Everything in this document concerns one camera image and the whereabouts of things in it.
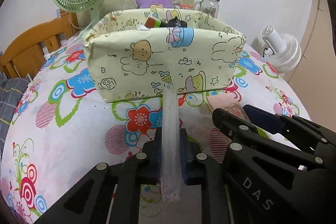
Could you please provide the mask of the wooden chair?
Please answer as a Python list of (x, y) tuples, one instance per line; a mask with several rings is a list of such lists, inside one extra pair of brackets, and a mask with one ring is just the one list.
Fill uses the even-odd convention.
[(59, 18), (26, 30), (1, 56), (1, 72), (10, 79), (35, 77), (45, 61), (42, 46), (46, 46), (48, 53), (57, 51), (61, 47), (60, 37), (69, 39), (77, 26), (77, 15), (61, 10)]

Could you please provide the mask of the toothpick holder orange lid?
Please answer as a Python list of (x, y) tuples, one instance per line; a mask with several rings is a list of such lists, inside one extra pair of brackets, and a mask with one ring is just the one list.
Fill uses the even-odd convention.
[(190, 6), (190, 5), (177, 4), (177, 3), (174, 4), (174, 8), (183, 9), (183, 10), (193, 10), (194, 9), (193, 5)]

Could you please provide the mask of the colourful cartoon tissue pack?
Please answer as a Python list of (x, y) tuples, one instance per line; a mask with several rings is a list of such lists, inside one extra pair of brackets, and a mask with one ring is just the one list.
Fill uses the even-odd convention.
[(161, 21), (157, 18), (149, 16), (144, 26), (146, 28), (163, 28), (163, 27), (167, 27), (167, 24), (164, 21)]

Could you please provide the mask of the black plastic bag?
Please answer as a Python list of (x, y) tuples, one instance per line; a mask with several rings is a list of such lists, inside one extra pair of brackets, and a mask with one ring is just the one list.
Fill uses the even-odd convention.
[(173, 18), (169, 20), (168, 22), (161, 21), (160, 27), (182, 27), (187, 28), (187, 22), (183, 20), (179, 20), (178, 18)]

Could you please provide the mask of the glass jar green lid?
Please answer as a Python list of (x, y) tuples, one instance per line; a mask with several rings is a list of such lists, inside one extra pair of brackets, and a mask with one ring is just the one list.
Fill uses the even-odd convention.
[(213, 18), (217, 18), (220, 0), (201, 0), (194, 3), (194, 10), (201, 11)]

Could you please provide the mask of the floral tablecloth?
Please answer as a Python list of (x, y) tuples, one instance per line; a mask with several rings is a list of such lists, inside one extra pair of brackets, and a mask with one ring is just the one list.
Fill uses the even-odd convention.
[[(227, 93), (241, 106), (255, 105), (291, 117), (310, 116), (275, 69), (244, 46), (226, 89), (181, 94), (180, 127), (203, 153), (221, 162), (225, 136), (214, 128), (208, 96)], [(76, 35), (43, 64), (23, 93), (1, 158), (1, 198), (19, 223), (34, 223), (99, 162), (124, 162), (141, 152), (162, 124), (162, 97), (105, 103), (94, 89)], [(141, 187), (140, 216), (164, 223), (159, 185)]]

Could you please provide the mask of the grey plaid pillow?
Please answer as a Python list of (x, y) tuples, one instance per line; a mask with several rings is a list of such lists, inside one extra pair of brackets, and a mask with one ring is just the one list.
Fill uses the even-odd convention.
[(0, 146), (1, 152), (5, 145), (5, 140), (10, 127), (10, 122), (13, 118), (14, 111), (18, 103), (31, 82), (30, 76), (24, 78), (9, 79), (1, 72), (1, 90), (0, 90)]

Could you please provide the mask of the white clip fan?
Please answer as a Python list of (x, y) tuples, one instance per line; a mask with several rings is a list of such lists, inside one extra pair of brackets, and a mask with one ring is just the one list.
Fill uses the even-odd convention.
[(278, 73), (287, 73), (299, 64), (302, 50), (293, 35), (279, 34), (272, 26), (268, 26), (262, 30), (261, 36), (265, 43), (262, 57)]

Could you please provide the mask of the clear plastic tube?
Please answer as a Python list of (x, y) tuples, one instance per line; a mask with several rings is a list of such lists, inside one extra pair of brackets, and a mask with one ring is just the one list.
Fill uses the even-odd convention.
[(166, 202), (178, 201), (182, 187), (179, 110), (177, 92), (172, 84), (163, 90), (161, 194)]

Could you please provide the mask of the pink cartoon packet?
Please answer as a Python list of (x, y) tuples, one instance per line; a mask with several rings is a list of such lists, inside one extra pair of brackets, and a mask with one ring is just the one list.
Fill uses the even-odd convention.
[(215, 109), (223, 109), (232, 115), (247, 121), (248, 118), (241, 107), (240, 103), (227, 93), (221, 93), (213, 96), (207, 97), (210, 110), (213, 112)]

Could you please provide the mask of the yellow cartoon fabric storage box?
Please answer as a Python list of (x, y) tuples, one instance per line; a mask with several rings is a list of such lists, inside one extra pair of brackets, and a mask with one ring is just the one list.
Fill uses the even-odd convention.
[[(151, 16), (187, 28), (146, 28)], [(88, 70), (105, 102), (222, 89), (231, 81), (245, 35), (205, 13), (165, 8), (114, 11), (84, 32)]]

